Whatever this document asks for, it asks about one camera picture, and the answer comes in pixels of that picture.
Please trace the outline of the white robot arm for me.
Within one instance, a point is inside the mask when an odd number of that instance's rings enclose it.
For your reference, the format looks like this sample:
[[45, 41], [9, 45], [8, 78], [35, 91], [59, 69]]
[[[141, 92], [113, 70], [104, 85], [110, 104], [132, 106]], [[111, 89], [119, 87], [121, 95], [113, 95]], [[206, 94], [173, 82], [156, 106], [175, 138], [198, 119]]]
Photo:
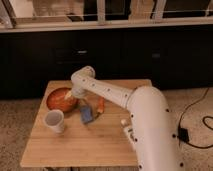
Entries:
[[71, 95], [75, 98], [82, 99], [90, 91], [129, 111], [141, 171], [185, 171], [175, 121], [159, 89], [153, 86], [129, 89], [97, 80], [91, 66], [74, 72], [71, 82]]

